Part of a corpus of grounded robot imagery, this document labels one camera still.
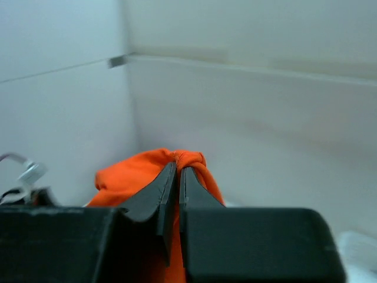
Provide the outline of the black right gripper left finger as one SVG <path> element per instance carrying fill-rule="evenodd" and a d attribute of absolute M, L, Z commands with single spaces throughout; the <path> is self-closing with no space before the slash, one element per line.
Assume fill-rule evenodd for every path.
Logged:
<path fill-rule="evenodd" d="M 177 197 L 177 168 L 170 162 L 157 177 L 118 207 L 128 223 L 156 241 L 167 266 L 170 265 Z"/>

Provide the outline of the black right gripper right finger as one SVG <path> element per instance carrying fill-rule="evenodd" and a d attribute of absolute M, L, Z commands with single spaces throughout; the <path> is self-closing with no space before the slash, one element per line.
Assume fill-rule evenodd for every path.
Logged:
<path fill-rule="evenodd" d="M 179 187 L 179 227 L 183 267 L 187 266 L 187 224 L 188 208 L 219 208 L 225 207 L 199 181 L 193 167 L 185 167 L 180 173 Z"/>

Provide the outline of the orange t shirt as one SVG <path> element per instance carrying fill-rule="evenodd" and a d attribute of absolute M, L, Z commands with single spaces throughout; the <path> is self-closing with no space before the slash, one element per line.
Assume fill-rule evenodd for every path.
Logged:
<path fill-rule="evenodd" d="M 99 170 L 95 176 L 95 187 L 99 192 L 88 205 L 116 206 L 121 204 L 151 183 L 170 162 L 176 162 L 178 173 L 185 167 L 193 167 L 203 187 L 220 203 L 224 203 L 221 191 L 207 168 L 206 159 L 202 153 L 161 148 L 139 153 Z"/>

